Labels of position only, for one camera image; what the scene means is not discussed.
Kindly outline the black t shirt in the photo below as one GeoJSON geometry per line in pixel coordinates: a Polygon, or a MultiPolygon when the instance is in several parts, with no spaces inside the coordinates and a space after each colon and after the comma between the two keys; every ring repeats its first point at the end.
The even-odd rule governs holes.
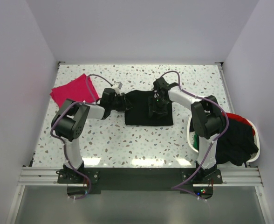
{"type": "Polygon", "coordinates": [[[172,126],[172,104],[167,105],[168,114],[159,116],[156,113],[150,115],[150,101],[154,97],[154,91],[134,90],[125,94],[132,107],[124,114],[127,126],[172,126]]]}

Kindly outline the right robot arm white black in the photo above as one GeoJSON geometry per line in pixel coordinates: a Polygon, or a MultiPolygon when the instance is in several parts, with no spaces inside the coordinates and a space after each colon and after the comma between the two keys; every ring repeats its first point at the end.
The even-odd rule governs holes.
{"type": "Polygon", "coordinates": [[[167,83],[163,77],[153,82],[153,95],[149,97],[149,117],[161,119],[170,113],[171,103],[178,103],[191,111],[192,126],[199,136],[199,156],[195,177],[207,183],[216,169],[217,139],[227,130],[229,119],[223,115],[217,99],[196,96],[182,89],[178,83],[167,83]]]}

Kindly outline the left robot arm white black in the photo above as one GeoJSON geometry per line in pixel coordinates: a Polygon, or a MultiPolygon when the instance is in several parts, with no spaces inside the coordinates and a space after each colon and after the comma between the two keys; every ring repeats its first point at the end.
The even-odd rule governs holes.
{"type": "Polygon", "coordinates": [[[84,162],[80,152],[79,137],[88,119],[103,120],[111,111],[125,112],[132,108],[132,103],[124,93],[116,89],[105,88],[102,97],[95,103],[65,100],[51,123],[50,135],[63,143],[65,162],[58,175],[80,183],[88,176],[84,173],[84,162]]]}

